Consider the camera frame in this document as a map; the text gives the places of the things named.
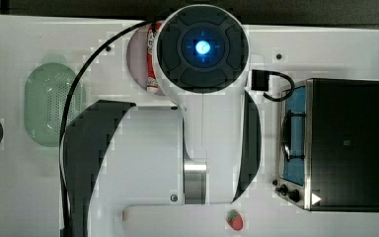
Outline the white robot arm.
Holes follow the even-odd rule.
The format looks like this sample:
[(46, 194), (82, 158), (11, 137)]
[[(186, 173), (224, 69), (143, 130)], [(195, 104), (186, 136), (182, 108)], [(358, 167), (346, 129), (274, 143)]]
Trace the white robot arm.
[(259, 169), (259, 112), (247, 92), (249, 38), (211, 5), (158, 27), (151, 62), (170, 106), (99, 100), (63, 133), (64, 237), (125, 237), (137, 205), (221, 204)]

